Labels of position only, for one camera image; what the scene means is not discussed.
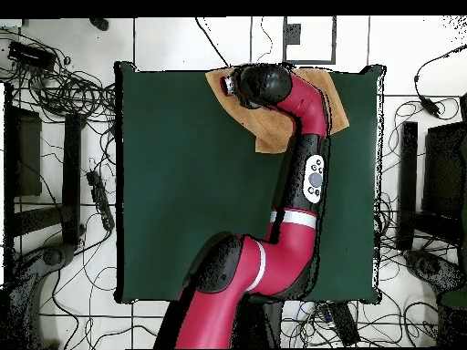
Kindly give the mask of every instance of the electrical cord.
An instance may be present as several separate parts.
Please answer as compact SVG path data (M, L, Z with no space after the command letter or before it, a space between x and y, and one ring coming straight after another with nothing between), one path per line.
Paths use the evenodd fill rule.
M451 54L459 53L459 52L463 51L465 48L467 48L467 45L459 46L459 47L454 48L451 51L447 52L446 54L441 55L440 57L435 57L434 59L431 59L428 62L425 62L423 65L420 66L419 70L417 71L417 74L413 78L413 82L414 82L414 85L415 85L415 91L417 92L417 95L419 96L421 105L423 106L423 108L429 114L431 114L432 116L434 116L436 118L440 117L440 108L437 106L437 104L435 102L433 102L429 98L426 98L426 97L422 96L420 94L420 92L419 92L419 88L418 88L417 84L418 84L418 82L420 80L420 72L429 63L432 63L432 62L434 62L436 60L439 60L439 59L442 59L442 58L445 58L445 57L449 57Z
M122 335L124 333L127 333L127 332L130 332L131 330L134 330L134 329L143 329L144 331L146 331L147 333L149 333L150 335L152 335L153 337L157 337L157 334L153 333L150 329L148 329L146 326L143 326L142 324L135 324L133 325L132 327L129 327L128 329L125 329L125 330L122 330L121 332L117 332L117 333L107 333L105 335L101 335L98 340L96 341L96 343L92 346L92 350L96 350L96 346L98 345L99 341L104 338L104 337L110 337L110 336L114 336L114 335Z
M263 28L263 20L264 19L265 19L265 17L261 16L261 25L260 26L261 26L261 29L263 30L263 32L265 33L265 35L267 36L267 38L269 39L269 41L271 42L271 46L269 47L269 51L264 52L260 57L258 57L258 59L256 60L256 63L258 63L266 55L271 55L271 52L273 51L273 46L274 46L273 39L271 39L271 37L267 34L267 32L265 32L265 29Z
M4 29L0 29L0 39L2 40L12 40L10 37L12 34L9 31ZM43 122L49 124L64 124L63 118L67 114L74 114L78 113L86 118L87 126L99 136L99 146L102 150L102 157L100 161L94 166L94 171L99 171L99 174L102 176L102 166L105 166L110 171L112 177L115 177L115 172L110 167L110 164L114 167L116 166L116 162L111 158L109 155L109 146L111 145L112 141L114 141L113 133L115 132L115 85L108 85L107 87L103 87L100 80L88 73L83 71L68 71L65 66L70 63L69 57L66 57L63 52L52 48L50 46L44 45L42 43L37 42L35 39L29 38L28 36L23 36L24 39L32 42L28 44L28 46L35 46L40 49L46 50L47 52L52 52L56 55L56 69L53 71L45 71L42 69L33 68L31 66L26 66L20 63L13 63L11 69L0 68L0 77L3 80L7 80L10 83L14 83L15 86L15 93L14 93L14 101L21 103L26 103L33 111L37 111L42 113L45 119L42 119ZM23 98L20 98L20 91L27 90L32 97L32 101L24 101ZM95 123L106 123L108 124L108 128L103 130L102 132L97 131L94 128ZM60 146L55 146L47 142L45 139L40 136L40 138L51 148L61 149L64 150ZM42 158L54 156L55 159L63 164L63 161L55 152L48 152L41 156ZM38 173L36 170L32 170L39 174L41 180L45 183L47 187L47 191L54 202L54 205L57 206L57 201L55 197L52 195L51 190L48 187L47 182L45 179ZM91 215L86 223L86 229L88 228L88 221L94 215ZM45 241L44 245L48 242L50 238L56 235L59 232L55 232L54 234L50 235ZM43 307L49 300L52 300L56 307L61 310L63 313L67 314L68 316L72 317L77 326L71 336L68 338L65 349L69 347L69 344L73 337L76 335L79 327L79 320L76 315L73 315L69 311L67 311L64 307L58 304L56 295L65 288L77 275L84 271L88 280L92 283L91 287L91 296L92 290L94 287L100 289L100 291L110 291L111 289L104 289L101 286L96 285L96 280L98 277L91 281L88 275L88 271L86 270L87 265L96 255L97 251L99 250L100 245L106 241L111 235L111 232L108 232L104 238L96 242L92 245L86 245L86 235L85 235L85 244L83 245L83 249L74 253L75 256L79 254L83 255L83 267L75 273L73 277L71 277L65 284L61 285L59 288L59 281L60 281L60 272L58 272L58 280L54 286L52 295L43 302L40 307ZM85 252L90 249L97 247L97 249L93 252L91 257L85 262ZM85 336L81 340L87 340L90 347L92 346L95 349L97 343L94 345L91 343L90 335L92 326L94 325L93 320L87 321L85 325ZM133 328L141 328L141 326L136 325ZM76 348L80 343L74 345L71 349Z
M227 63L227 61L223 58L223 56L221 55L221 53L219 52L219 50L217 49L217 47L215 46L215 44L213 43L213 41L211 40L211 38L209 37L208 33L206 32L206 30L204 28L202 28L202 25L200 24L199 20L198 20L198 17L195 17L194 20L196 20L196 24L198 25L198 27L202 30L202 32L204 33L204 35L206 36L206 38L209 40L209 43L211 43L211 46L214 48L215 52L217 53L217 55L219 56L219 58L223 61L223 63L225 64L226 67L229 67L230 65Z
M444 117L447 108L446 103L453 102L455 104L455 112L449 116ZM435 102L437 106L440 107L440 114L437 117L441 120L448 120L453 119L459 113L460 107L459 103L454 98L444 98L440 101ZM402 114L401 109L404 107L412 107L411 112L407 114ZM420 101L413 100L409 102L405 102L404 104L400 105L394 114L394 126L392 131L389 134L387 140L387 151L385 154L382 155L382 158L385 159L390 155L394 155L396 157L400 157L398 152L398 147L400 144L400 126L403 122L409 120L416 114L421 113L422 111L426 110L425 107L422 106ZM399 165L400 162L394 163L392 166L382 170L381 175L384 176L388 170L396 167ZM397 259L402 258L402 253L395 249L395 235L391 235L390 233L396 228L396 221L395 216L397 215L398 211L393 209L394 203L397 200L397 197L391 198L387 192L381 192L379 200L375 199L376 211L375 211L375 232L380 240L380 259L379 259L379 272L382 269L389 267L391 264L397 265L396 274L392 274L390 277L379 279L380 283L388 283L395 278L397 278L400 274L401 268L406 268L407 266L402 262L398 262ZM433 236L426 236L426 235L414 235L413 238L415 241L421 240L424 241L422 246L420 247L421 250L435 253L438 256L443 256L447 254L447 251L457 249L457 246L450 246L446 244L443 240ZM432 245L435 242L442 242L446 244L446 246L436 246L433 247ZM376 319L370 320L368 317L367 310L369 307L377 308L381 307L380 304L378 305L368 305L368 304L357 304L356 306L356 317L355 320L358 322L358 331L360 333L361 342L356 347L361 346L368 346L368 347L387 347L387 346L404 346L403 339L404 335L407 336L407 340L409 344L412 346L416 346L414 342L414 338L421 338L423 335L428 336L433 344L435 344L436 337L437 337L437 329L436 324L428 321L422 321L421 324L416 324L409 319L407 313L410 308L416 305L424 305L425 307L431 308L433 311L437 311L436 308L428 304L426 302L418 301L407 304L403 310L400 308L398 303L388 295L387 292L381 291L383 298L380 304L385 304L386 300L390 301L396 307L396 310L392 313L382 315ZM326 330L332 330L332 328L327 327L327 324L323 322L322 315L319 315L317 311L319 309L320 303L312 303L315 305L315 311L310 313L305 313L303 310L303 304L299 305L298 311L296 313L296 318L284 318L281 323L281 335L285 338L288 338L289 347L296 347L296 342L299 339L302 343L302 347L316 347L316 346L328 346L334 347L333 344L339 343L340 340L337 336L328 339L324 336L324 332ZM366 322L360 322L358 319L358 308L360 309L361 313L363 314ZM305 315L304 318L298 318L298 315L302 311ZM388 318L396 317L396 323L385 323ZM293 323L294 327L291 332L286 332L284 330L284 325L287 323ZM383 332L380 328L378 328L378 324L384 325L395 325L398 327L398 335L397 337L391 337L389 334ZM380 338L373 339L370 338L367 334L368 328L371 327L372 330L378 335ZM319 343L312 343L312 340L318 340Z

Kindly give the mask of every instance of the black monitor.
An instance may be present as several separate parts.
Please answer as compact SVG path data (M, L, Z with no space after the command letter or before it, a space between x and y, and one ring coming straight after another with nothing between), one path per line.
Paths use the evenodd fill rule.
M40 176L32 170L40 170L40 135L42 120L39 113L10 106L11 140L14 147L11 154L14 157L15 197L40 196L42 181Z
M421 209L427 213L461 217L465 162L461 154L467 134L465 122L428 130Z

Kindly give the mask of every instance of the cable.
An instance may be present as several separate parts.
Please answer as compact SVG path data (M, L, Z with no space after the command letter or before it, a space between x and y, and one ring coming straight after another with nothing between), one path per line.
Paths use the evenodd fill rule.
M92 350L96 350L96 346L98 345L99 341L104 338L104 337L109 337L109 336L113 336L113 335L122 335L124 333L127 333L131 330L134 330L134 329L143 329L145 330L147 333L149 333L150 335L152 335L153 337L157 337L157 334L153 333L150 329L148 329L146 326L143 326L141 324L135 324L133 327L130 327L128 329L125 329L125 330L122 330L121 332L117 332L117 333L107 333L105 335L101 335L98 340L96 341L96 343L92 346Z
M114 288L109 289L109 290L107 290L107 289L104 290L104 289L101 289L100 287L96 286L96 280L100 277L100 275L101 275L104 271L106 271L106 270L108 270L108 269L111 269L111 268L117 270L116 267L104 267L104 268L103 268L102 270L100 270L100 272L96 275L96 279L95 279L94 281L91 281L91 280L89 279L89 277L88 277L88 280L89 280L89 281L91 282L91 284L92 284L92 286L91 286L91 291L90 291L90 294L89 294L89 315L92 315L92 312L91 312L91 299L92 299L92 291L94 290L94 287L97 287L97 288L99 288L100 290L103 290L103 291L112 291L112 290L115 290L115 289L117 288L117 287L114 287ZM90 349L91 346L92 346L92 344L91 344L91 342L92 342L91 328L92 328L92 326L89 328L89 340L88 340L89 349Z
M50 198L52 199L57 211L58 211L58 214L60 216L60 222L63 224L64 223L64 220L63 220L63 213L62 211L59 209L58 205L57 205L57 201L54 197L54 195L52 194L52 191L50 190L46 180L44 179L44 177L37 171L35 170L34 168L31 168L29 165L25 164L23 161L21 161L21 164L28 168L29 170L33 171L35 174L37 174L39 176L39 178L44 182L44 184L46 185L46 188L47 188L47 191L48 191L48 194L50 196ZM29 253L33 253L33 252L37 252L41 249L43 249L44 247L39 247L35 250L33 250L32 252L29 252ZM23 254L22 253L19 253L19 257L18 257L18 261L21 260L21 258L23 258ZM2 287L1 287L1 290L6 290L7 288L9 289L9 291L13 290L14 288L16 288L18 285L21 285L24 281L18 281L17 278L21 277L21 275L34 263L36 262L37 259L39 259L41 257L41 255L39 254L35 259L31 259L29 262L27 262L26 264L19 264L19 263L16 263L17 267L15 269L15 278L13 278L10 283L3 283Z
M210 43L213 46L216 53L223 60L225 65L229 66L227 64L227 62L223 59L223 57L221 56L219 51L217 50L217 48L216 48L215 44L213 43L213 41L211 40L211 38L209 38L207 32L200 25L197 17L195 17L195 20L196 20L196 23L197 23L198 27L204 32L204 34L206 35L206 37L210 41ZM51 118L51 116L55 115L57 117L62 117L63 118L63 117L65 117L65 115L67 113L79 112L80 114L83 114L85 117L87 117L89 128L95 134L97 134L99 136L99 146L100 146L100 149L102 150L102 157L100 158L99 162L97 162L97 163L95 162L95 165L94 165L93 168L94 168L94 170L98 170L99 174L102 174L102 166L107 167L107 168L109 168L110 173L112 174L112 176L114 176L114 173L112 171L112 168L110 167L110 164L115 166L115 162L113 160L111 160L110 156L109 156L109 146L110 146L111 142L114 140L113 136L111 136L111 132L112 132L112 129L114 129L114 127L115 127L115 122L114 122L114 107L115 107L114 96L115 96L115 93L113 91L114 85L109 85L107 87L103 87L101 85L100 81L98 79L94 78L93 76L91 76L90 74L86 74L86 73L83 73L83 72L77 72L77 71L76 72L69 72L65 68L65 66L62 64L62 62L67 63L67 62L69 62L69 60L67 60L67 57L65 57L65 55L61 51L55 50L55 49L47 47L45 45L42 45L41 43L39 43L37 41L34 41L34 39L30 39L30 40L33 41L31 46L32 45L39 46L39 47L41 47L41 48L43 48L43 49L45 49L47 51L52 51L52 52L57 54L57 71L55 71L55 70L52 71L52 72L38 71L36 69L33 69L32 67L27 67L27 66L18 64L18 65L15 65L14 67L12 67L11 69L2 69L3 72L7 74L9 79L11 79L12 81L15 81L19 85L18 90L22 87L22 85L26 85L26 89L29 91L29 93L33 96L33 99L34 99L34 102L26 102L26 103L31 108L33 108L33 107L40 108L42 110L42 113L44 114L44 116L48 119L48 122L63 124L63 120L58 121L58 120L56 120L54 118ZM457 105L457 111L454 114L454 116L459 111L459 104L457 103L457 101L455 99L452 99L452 98L446 98L446 99L444 99L442 101L436 102L438 109L443 108L443 111L440 114L441 116L446 111L446 107L444 106L444 102L447 102L449 99L453 100ZM400 109L403 106L412 106L413 107L412 112L410 114L407 114L407 115L399 114ZM399 140L400 140L400 134L399 134L400 125L404 121L410 119L415 114L418 114L418 113L422 112L423 110L427 110L427 109L423 106L423 103L421 101L406 102L404 105L400 106L396 110L396 114L395 114L395 118L394 118L394 121L395 121L394 126L395 127L392 130L392 132L390 134L390 137L389 137L389 144L388 144L389 145L389 153L385 154L383 157L386 157L389 154L394 154L396 156L399 156L399 154L397 152L397 147L399 145ZM105 121L95 120L95 118L99 118L101 116L105 116ZM400 122L399 125L396 125L397 117L404 118L404 121ZM450 117L450 118L438 117L438 118L439 119L451 119L453 117ZM99 132L98 130L96 130L94 128L94 123L96 123L96 122L100 122L100 123L107 122L108 125L109 125L109 128L104 130L103 132ZM54 155L56 157L56 159L58 161L60 161L59 157L57 156L56 153L48 153L47 155L45 155L43 157L48 157L48 156L51 156L51 155ZM383 170L381 172L381 174L385 173L386 171L390 170L391 168L394 168L398 164L394 164L394 165L390 166L389 168ZM384 249L384 250L387 250L387 251L381 254L380 262L384 263L384 265L381 265L379 268L381 269L383 267L388 267L389 264L397 264L398 265L398 273L396 275L394 275L392 278L388 278L388 279L384 280L384 281L387 282L387 281L393 280L393 278L398 276L398 274L400 272L400 267L404 266L404 264L396 261L396 259L398 259L400 257L400 253L396 252L394 250L394 238L388 236L388 232L393 230L393 227L395 225L394 215L398 213L397 211L394 211L392 209L392 203L396 200L396 198L392 199L389 195L387 195L385 193L381 193L381 195L384 195L384 198L382 198L380 200L380 204L384 208L384 210L382 210L379 207L379 210L375 212L375 217L376 217L376 220L377 220L376 222L379 223L379 224L377 224L376 228L378 229L379 238L381 239L381 248ZM55 198L53 198L52 201L54 202L55 205L57 205L57 203L55 201ZM87 264L93 259L93 257L95 256L95 254L99 250L100 245L104 241L106 241L109 237L110 237L110 233L106 234L106 236L100 242L94 243L93 245L91 245L89 247L85 245L84 246L85 248L83 248L81 251L75 253L75 256L79 255L80 253L83 254L83 267L81 268L81 270L79 272L85 271L85 274L86 274L88 280L91 282L91 291L90 291L90 297L89 297L89 308L90 308L90 305L91 305L91 295L93 294L94 288L99 289L100 291L110 291L110 289L105 289L103 287L100 287L100 286L96 285L96 281L99 278L99 275L103 271L107 270L110 267L104 268L96 276L94 281L91 280L91 278L89 277L88 272L86 270ZM421 240L427 240L427 242L423 246L425 251L428 251L428 252L437 251L436 249L431 248L431 245L435 242L435 240L433 238L427 238L427 237L422 237L422 236L417 236L417 235L416 235L415 238L420 238ZM94 251L92 256L85 262L84 253L86 251L92 249L92 248L95 248L95 247L97 247L96 251ZM450 247L448 245L446 248L443 247L441 250L447 252L449 249L450 249ZM79 272L77 274L75 274L75 276L73 276L73 278L68 280L68 282L65 283L57 291L58 283L59 283L59 278L58 278L55 289L54 289L54 291L52 293L52 297L49 298L49 299L54 299L55 295L61 289L63 289L69 282L71 282L79 274ZM374 345L374 346L377 346L377 347L384 347L385 345L399 345L400 340L401 340L401 338L399 338L399 336L396 337L396 339L392 339L388 335L381 332L378 328L375 327L375 323L378 320L384 320L385 318L388 318L388 317L391 317L391 316L397 316L398 317L399 327L401 329L400 336L402 337L402 329L405 328L406 329L406 334L407 334L408 338L410 339L410 343L412 345L414 345L414 343L413 343L413 340L411 339L411 337L409 336L409 328L411 326L413 326L413 328L416 329L416 332L418 332L418 334L420 334L420 335L422 333L424 333L424 334L426 334L428 336L431 336L431 337L435 336L435 326L434 326L434 324L428 323L427 321L423 321L423 323L421 325L422 328L419 328L416 324L414 324L412 321L410 321L407 318L407 311L408 311L408 309L410 307L414 306L415 304L423 304L423 303L411 304L411 305L409 305L408 307L406 307L404 309L404 312L402 312L400 310L400 307L397 305L397 303L391 297L389 297L386 293L383 293L383 296L384 296L384 299L389 299L391 302L393 302L397 306L397 312L392 313L392 314L387 314L387 315L384 315L384 316L382 316L380 318L377 318L376 320L370 321L367 318L367 313L366 313L366 308L368 306L365 305L365 304L361 304L362 314L367 319L368 323L364 323L364 325L359 328L359 331L365 332L365 331L367 331L366 329L369 326L372 326L375 329L375 331L378 331L380 334L385 335L388 338L388 340L380 340L380 339L379 340L370 340L367 337L362 336L362 343L369 344L369 345ZM359 305L360 304L357 304L357 306L356 306L357 307L357 310L356 310L356 320L357 321L358 321L358 308L359 308ZM333 347L334 343L339 342L336 335L334 335L330 339L325 337L325 333L329 333L329 331L331 331L331 328L329 328L325 324L325 322L323 322L322 315L319 314L318 308L315 307L315 310L312 310L309 313L307 313L307 312L305 312L303 307L304 307L304 304L300 304L299 310L297 312L296 319L292 319L292 320L289 319L289 321L284 321L283 320L283 322L293 322L293 323L296 324L292 334L290 334L290 336L292 337L290 339L290 341L295 340L294 345L296 344L296 341L298 339L301 340L301 342L303 344L303 347L315 347L315 346L321 346L321 345L326 345L326 346ZM305 314L305 317L303 319L299 320L298 316L299 316L299 311L300 310ZM126 329L126 330L124 330L122 332L119 332L119 333L112 333L112 334L102 335L93 344L92 343L92 337L91 337L91 332L92 332L93 325L94 325L94 321L92 320L92 318L89 318L87 320L86 324L85 324L84 337L82 337L82 339L76 345L74 345L71 349L74 349L74 348L78 347L82 342L84 342L84 340L86 340L88 342L89 348L91 350L96 350L96 346L99 344L99 342L105 336L121 335L121 334L124 334L124 333L131 330L131 328L130 328L130 329ZM156 335L156 334L152 333L151 331L149 331L148 329L146 329L144 326L139 326L139 325L133 326L133 328L137 328L137 327L145 329L148 333L150 333L150 334L152 334L154 336ZM68 347L72 337L76 334L77 330L78 330L78 327L75 329L72 336L70 336L68 338L67 343L66 343L66 347ZM314 338L319 339L322 342L320 342L320 343L312 342Z
M57 302L57 299L55 298L55 294L56 294L56 290L57 290L57 287L58 287L58 283L60 282L60 277L61 277L61 270L58 270L58 276L57 276L57 281L55 283L55 286L54 286L54 289L52 290L52 299L54 301L54 304L55 306L60 309L63 313L71 316L77 323L77 326L75 327L75 330L73 331L72 335L68 338L67 340L67 343L65 344L63 350L67 350L67 347L71 341L71 339L73 338L73 336L76 334L76 332L78 331L78 328L79 328L79 320L77 319L77 317L75 315L73 315L71 312L69 312L68 310L64 309L62 306L60 306Z
M209 40L209 43L211 43L211 46L213 46L215 52L217 53L217 55L219 56L219 58L223 61L223 63L225 64L226 67L229 67L230 65L227 63L227 61L223 58L223 56L221 55L221 53L219 52L219 50L217 49L217 47L215 46L215 44L213 43L213 41L211 40L211 38L209 37L208 33L206 32L206 30L204 28L202 28L202 25L200 24L200 22L198 21L198 17L195 17L194 20L196 20L196 24L198 25L198 27L202 30L202 32L204 33L204 35L207 37L207 39Z
M443 115L447 111L446 103L452 101L456 105L455 113L452 114L450 117L444 117ZM457 100L453 98L445 98L438 102L436 102L440 106L440 116L438 119L453 119L457 116L459 112L459 103ZM411 112L407 114L402 114L401 109L404 107L412 107ZM394 126L392 131L387 138L387 148L389 149L382 158L387 158L389 155L394 155L396 157L400 157L398 152L398 146L400 141L400 134L399 129L403 122L409 120L415 114L421 113L425 108L420 105L419 101L409 101L405 102L404 104L400 105L396 109L396 113L394 115ZM399 162L394 163L392 166L387 167L386 169L382 170L381 175L394 167L399 165ZM392 232L396 227L396 215L399 213L397 210L394 210L394 203L396 202L397 197L391 198L387 192L381 192L379 199L375 199L375 233L377 234L380 240L380 251L379 251L379 266L378 272L383 270L384 268L388 268L391 264L396 264L397 269L395 274L388 276L387 278L379 279L380 283L389 283L390 281L397 278L400 274L402 269L406 269L406 265L402 262L398 262L397 259L402 258L402 253L395 249L395 236L390 235L389 233ZM421 249L426 252L436 253L436 252L446 252L448 250L456 249L456 246L432 246L435 242L444 242L443 240L433 237L433 236L425 236L416 234L413 237L414 240L421 240L424 241L422 244ZM422 321L421 324L416 324L411 321L408 316L408 310L419 304L425 305L426 307L430 307L434 311L436 309L427 303L424 302L415 302L412 304L407 305L404 310L401 310L398 303L391 297L387 292L382 293L382 300L380 304L375 305L368 305L358 303L354 305L356 307L356 317L355 320L358 322L358 331L360 333L361 342L356 345L356 347L361 346L376 346L376 347L387 347L387 346L402 346L403 342L402 339L404 335L408 337L409 343L412 346L415 346L414 338L418 336L421 338L423 335L427 335L429 338L435 340L437 329L436 324L433 322ZM383 304L386 304L385 300L389 300L391 304L394 305L396 308L394 312L382 315L376 319L370 320L368 317L368 307L383 307ZM302 343L303 347L315 347L315 346L328 346L333 347L333 344L340 342L338 337L334 336L331 339L325 337L325 332L332 330L329 326L324 324L323 322L323 315L317 313L317 309L319 308L320 303L316 303L316 310L311 311L309 314L303 310L303 304L301 303L298 307L296 318L284 318L282 320L281 326L281 336L285 337L289 341L289 347L296 347L296 342L299 339ZM360 322L358 319L358 308L360 308L362 315L366 319L366 322ZM299 313L303 312L305 316L303 318L299 318ZM391 336L391 334L385 333L381 330L378 324L384 325L388 318L396 317L396 323L390 323L390 325L396 325L398 327L398 335L396 337ZM291 331L284 331L284 324L290 324ZM371 327L375 332L380 335L380 338L373 339L366 335L368 328Z
M97 243L94 243L93 245L89 246L88 248L85 248L83 251L81 252L75 252L74 256L77 256L79 255L80 253L83 253L84 251L87 251L87 250L90 250L91 248L94 248L96 246L100 246L104 241L106 241L109 236L111 235L111 232L108 232L106 234L106 236L104 236L104 238L100 241L100 242L97 242ZM85 265L88 265L89 262L92 260L92 258L94 257L94 255L96 254L96 251L94 251L94 253L91 255L91 257L88 259L88 261L86 262ZM61 286L57 291L56 291L56 294L59 293L66 285L68 285L73 279L75 279L79 273L81 273L83 271L83 268L81 268L77 273L75 273L75 275L73 275L63 286ZM44 304L46 304L48 301L50 301L52 299L52 297L49 297L47 298L40 306L39 306L39 310L44 306Z
M267 32L265 32L265 29L263 28L263 20L264 19L265 19L265 17L261 16L261 29L263 30L263 32L265 33L265 35L267 36L267 38L271 42L271 46L269 47L269 51L264 52L260 57L258 57L258 60L256 60L256 63L258 63L266 55L270 55L271 52L273 51L273 46L274 46L273 39L271 39L271 37L267 34Z
M55 232L55 233L52 233L48 238L46 238L46 239L44 240L44 242L42 243L42 245L43 245L43 246L46 245L46 243L47 243L50 239L52 239L55 235L57 235L57 234L59 234L59 233L61 233L61 232L62 232L62 230L59 230L59 231L57 231L57 232Z
M419 70L417 71L417 74L415 75L415 77L413 78L413 82L414 82L414 85L415 85L415 91L417 92L417 95L419 96L420 98L420 103L421 105L427 110L427 112L429 114L431 114L432 116L436 117L436 118L439 118L439 115L440 115L440 109L438 106L436 106L436 103L434 103L431 99L429 98L426 98L424 96L422 96L419 92L419 88L417 86L417 83L419 82L420 80L420 72L421 70L427 66L429 63L432 63L434 62L435 60L438 60L438 59L442 59L444 57L449 57L450 54L455 54L455 53L459 53L461 51L463 51L465 48L467 48L467 45L463 45L463 46L459 46L457 48L454 48L452 49L451 51L447 52L446 54L444 55L441 55L440 57L435 57L434 59L431 59L429 60L428 62L425 62L423 65L420 66Z

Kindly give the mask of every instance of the white floor tile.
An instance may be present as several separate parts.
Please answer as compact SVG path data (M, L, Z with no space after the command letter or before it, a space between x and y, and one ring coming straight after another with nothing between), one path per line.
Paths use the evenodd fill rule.
M232 65L249 60L250 17L199 17L200 25ZM144 71L225 67L194 17L136 19L136 67Z
M134 318L133 348L152 349L156 341L155 335L159 332L161 323L161 318Z
M96 350L124 350L131 348L131 331L115 335L115 333L131 328L130 318L93 317L92 327L88 318L79 317L78 321L78 330L73 334L77 326L74 318L63 315L40 315L40 325L44 339L58 340L60 350L64 349L65 344L72 335L67 350L92 350L93 347Z
M84 207L81 212L83 222L93 213L95 213L94 209ZM86 246L100 242L106 234L98 215L90 218L87 229ZM117 283L116 237L114 232L99 248L94 247L84 252L84 259L83 254L80 253L69 266L62 270L56 291L57 302L62 307L73 314L81 315L130 315L131 306L117 304L113 296ZM47 278L41 294L40 311L42 313L57 313L57 307L50 299L56 282L56 274L51 274Z
M360 342L358 347L407 347L405 331L395 324L363 324L358 325Z
M164 316L169 307L165 301L138 301L133 305L133 314L138 316Z
M300 25L300 44L287 46L288 60L332 60L332 16L288 16L289 25Z
M381 304L361 305L360 310L362 312L359 313L359 321L367 322L370 320L371 322L379 319L378 322L397 323L399 318L394 314L403 314L405 308L412 303L426 302L436 307L436 300L430 286L407 271L403 265L405 263L403 258L394 258L393 261L390 264L392 266L390 269L387 266L381 270L383 272L381 279L392 278L387 281L379 281L379 289L384 292ZM424 306L410 308L407 317L414 323L417 321L421 323L426 318L428 318L426 320L429 322L435 322L431 309Z
M261 16L254 17L252 61L257 62L260 56L266 53L266 55L260 59L261 62L280 63L283 61L284 17L265 16L263 19L263 28L261 28L261 19ZM291 18L290 23L298 23L299 20L304 24L304 28L309 24L313 24L313 18L311 17L294 17ZM266 33L273 41L272 46ZM367 64L367 47L368 17L364 15L338 15L336 64L318 67L325 67L334 71L359 72Z
M115 82L115 61L133 59L133 19L108 19L109 30L102 32L88 19L31 19L22 34L70 57L70 71L84 71L107 86Z
M416 94L413 78L420 66L465 44L461 31L443 16L372 16L369 63L388 67L384 92ZM419 92L428 96L465 94L467 80L462 74L466 64L466 50L430 63L420 72Z

